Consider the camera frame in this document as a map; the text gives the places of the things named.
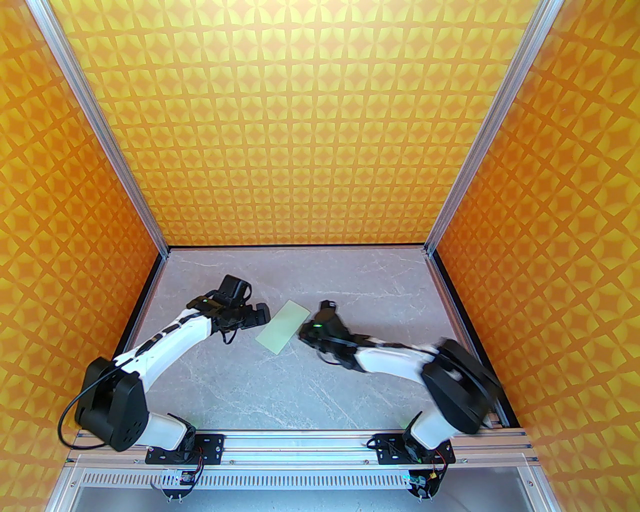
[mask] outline orange patterned wall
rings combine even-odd
[[[637,0],[565,2],[438,251],[565,510],[640,510]]]
[[[113,352],[156,249],[20,0],[0,4],[0,76],[0,509],[14,512],[44,508],[67,455],[58,416]]]
[[[170,244],[424,242],[537,0],[53,0]]]

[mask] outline green paper card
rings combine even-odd
[[[255,337],[255,340],[277,355],[308,316],[307,309],[289,300],[263,331]]]

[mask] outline black mounting plate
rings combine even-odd
[[[367,446],[375,449],[378,464],[381,466],[415,464],[404,448],[402,434],[373,434]],[[444,460],[440,458],[436,451],[442,454]],[[440,443],[435,450],[425,450],[425,452],[426,455],[421,459],[422,464],[453,464],[456,462],[453,446],[451,446],[451,441],[448,439]]]
[[[205,466],[219,466],[225,451],[225,437],[222,434],[196,434],[194,450],[202,448],[202,461]],[[153,447],[147,450],[145,464],[197,466],[199,457],[195,456],[189,462],[180,462],[175,452]]]

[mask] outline orange wallpaper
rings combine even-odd
[[[53,0],[169,244],[424,242],[537,0]]]
[[[67,455],[58,416],[156,249],[20,0],[0,3],[0,76],[0,509],[36,511]]]
[[[438,247],[567,511],[640,510],[640,3],[565,3]]]

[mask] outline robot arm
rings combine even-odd
[[[195,428],[175,416],[149,412],[145,394],[171,364],[210,335],[220,332],[228,344],[238,329],[268,323],[267,305],[258,304],[254,310],[246,304],[250,296],[249,283],[227,275],[218,290],[189,302],[173,322],[139,347],[113,361],[93,361],[77,398],[76,422],[116,451],[140,444],[187,453]],[[227,341],[230,332],[234,334]]]
[[[406,378],[427,388],[433,402],[418,414],[403,435],[413,458],[435,450],[456,433],[475,434],[495,401],[497,378],[456,341],[419,349],[352,334],[335,313],[336,304],[323,301],[298,337],[321,353],[330,353],[343,367]]]

